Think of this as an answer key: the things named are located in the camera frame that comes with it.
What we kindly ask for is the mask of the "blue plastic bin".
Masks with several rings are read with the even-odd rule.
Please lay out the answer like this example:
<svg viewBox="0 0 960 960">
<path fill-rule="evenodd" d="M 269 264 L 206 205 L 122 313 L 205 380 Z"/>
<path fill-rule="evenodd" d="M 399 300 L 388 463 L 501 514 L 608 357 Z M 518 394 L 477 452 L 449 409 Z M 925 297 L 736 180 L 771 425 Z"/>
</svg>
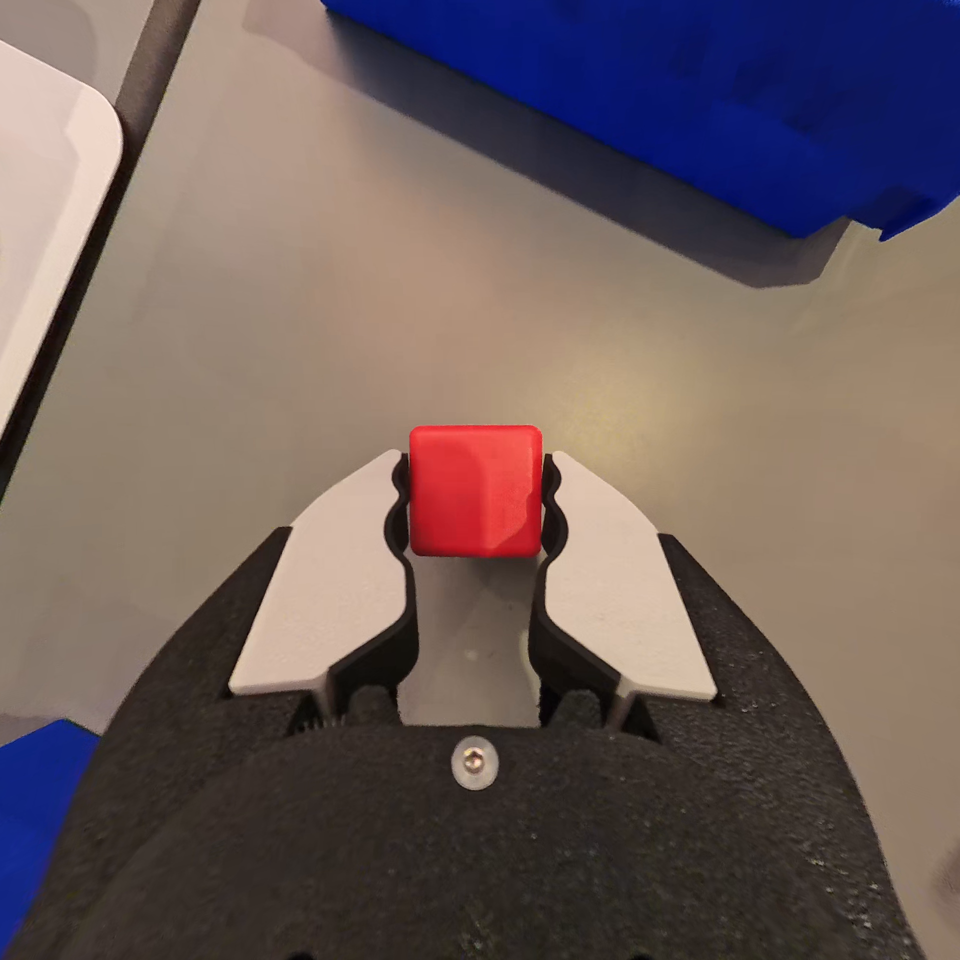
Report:
<svg viewBox="0 0 960 960">
<path fill-rule="evenodd" d="M 796 238 L 958 199 L 958 2 L 323 5 Z"/>
<path fill-rule="evenodd" d="M 56 719 L 1 748 L 1 953 L 39 893 L 99 736 Z"/>
</svg>

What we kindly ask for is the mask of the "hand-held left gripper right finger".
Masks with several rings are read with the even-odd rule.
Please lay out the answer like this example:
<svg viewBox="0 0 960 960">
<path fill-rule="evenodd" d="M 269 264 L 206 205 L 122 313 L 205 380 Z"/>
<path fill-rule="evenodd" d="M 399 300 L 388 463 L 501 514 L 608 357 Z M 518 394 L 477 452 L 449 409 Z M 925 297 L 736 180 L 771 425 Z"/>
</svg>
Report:
<svg viewBox="0 0 960 960">
<path fill-rule="evenodd" d="M 626 719 L 640 697 L 708 704 L 718 687 L 655 524 L 569 454 L 544 458 L 530 617 L 541 722 L 586 690 Z"/>
</svg>

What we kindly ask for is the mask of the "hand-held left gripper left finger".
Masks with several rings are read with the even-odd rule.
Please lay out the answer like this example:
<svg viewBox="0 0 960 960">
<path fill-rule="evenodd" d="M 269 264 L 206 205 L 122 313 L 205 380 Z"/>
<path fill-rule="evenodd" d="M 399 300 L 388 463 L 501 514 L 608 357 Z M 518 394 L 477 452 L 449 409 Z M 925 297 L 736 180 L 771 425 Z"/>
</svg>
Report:
<svg viewBox="0 0 960 960">
<path fill-rule="evenodd" d="M 231 694 L 306 691 L 334 721 L 362 688 L 398 690 L 419 656 L 409 481 L 408 456 L 389 449 L 294 519 Z"/>
</svg>

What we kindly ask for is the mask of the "white sign stand base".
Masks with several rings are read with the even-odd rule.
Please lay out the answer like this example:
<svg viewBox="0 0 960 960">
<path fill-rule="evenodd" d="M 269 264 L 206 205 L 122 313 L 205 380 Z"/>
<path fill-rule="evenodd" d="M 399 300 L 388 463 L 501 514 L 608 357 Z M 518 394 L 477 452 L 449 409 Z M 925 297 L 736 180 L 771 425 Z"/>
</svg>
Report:
<svg viewBox="0 0 960 960">
<path fill-rule="evenodd" d="M 95 88 L 1 43 L 1 429 L 114 180 L 124 134 Z"/>
</svg>

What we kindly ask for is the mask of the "red magnetic cube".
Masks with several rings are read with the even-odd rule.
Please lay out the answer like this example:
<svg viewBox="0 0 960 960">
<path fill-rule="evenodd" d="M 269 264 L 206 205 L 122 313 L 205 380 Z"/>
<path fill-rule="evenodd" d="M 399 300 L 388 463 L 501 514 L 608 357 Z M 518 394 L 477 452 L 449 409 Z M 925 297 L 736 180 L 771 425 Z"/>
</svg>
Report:
<svg viewBox="0 0 960 960">
<path fill-rule="evenodd" d="M 533 425 L 420 425 L 409 436 L 419 557 L 529 559 L 542 548 L 544 438 Z"/>
</svg>

